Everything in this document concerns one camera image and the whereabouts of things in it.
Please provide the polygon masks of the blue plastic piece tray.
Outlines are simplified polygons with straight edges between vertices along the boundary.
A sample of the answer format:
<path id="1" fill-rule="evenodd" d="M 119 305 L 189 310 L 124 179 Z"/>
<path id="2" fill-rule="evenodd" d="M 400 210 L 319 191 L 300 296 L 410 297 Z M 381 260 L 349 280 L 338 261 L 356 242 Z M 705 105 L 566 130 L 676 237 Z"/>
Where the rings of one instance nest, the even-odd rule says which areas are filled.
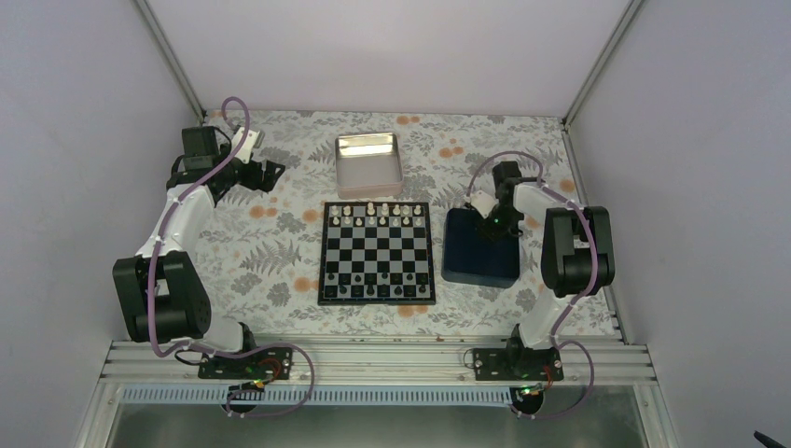
<path id="1" fill-rule="evenodd" d="M 512 287 L 520 278 L 520 242 L 517 237 L 493 240 L 479 225 L 480 214 L 452 208 L 444 225 L 441 276 L 445 281 L 482 287 Z"/>

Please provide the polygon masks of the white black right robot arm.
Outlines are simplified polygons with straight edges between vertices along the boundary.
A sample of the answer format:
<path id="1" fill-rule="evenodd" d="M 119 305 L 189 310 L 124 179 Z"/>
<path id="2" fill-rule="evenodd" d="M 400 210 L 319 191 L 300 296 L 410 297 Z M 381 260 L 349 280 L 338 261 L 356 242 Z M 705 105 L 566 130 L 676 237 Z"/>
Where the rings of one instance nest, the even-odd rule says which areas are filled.
<path id="1" fill-rule="evenodd" d="M 514 161 L 496 164 L 493 181 L 494 196 L 479 209 L 479 232 L 487 239 L 516 242 L 520 219 L 544 215 L 540 273 L 548 292 L 514 328 L 505 349 L 507 372 L 527 380 L 555 365 L 550 355 L 562 346 L 560 324 L 577 303 L 614 279 L 609 214 L 600 206 L 581 207 L 538 177 L 522 176 Z"/>

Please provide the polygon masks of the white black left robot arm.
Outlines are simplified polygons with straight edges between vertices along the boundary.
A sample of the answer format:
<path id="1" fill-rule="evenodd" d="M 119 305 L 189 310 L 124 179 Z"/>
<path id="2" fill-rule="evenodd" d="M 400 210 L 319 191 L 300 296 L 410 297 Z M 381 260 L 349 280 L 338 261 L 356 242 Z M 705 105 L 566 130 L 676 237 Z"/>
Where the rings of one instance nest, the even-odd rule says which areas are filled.
<path id="1" fill-rule="evenodd" d="M 238 378 L 252 375 L 260 354 L 251 330 L 212 310 L 209 295 L 190 258 L 215 207 L 232 188 L 273 190 L 284 166 L 255 161 L 264 133 L 238 127 L 218 143 L 217 127 L 182 131 L 184 152 L 171 168 L 166 203 L 155 230 L 134 256 L 115 262 L 112 276 L 130 339 L 174 351 L 224 353 L 223 366 Z"/>

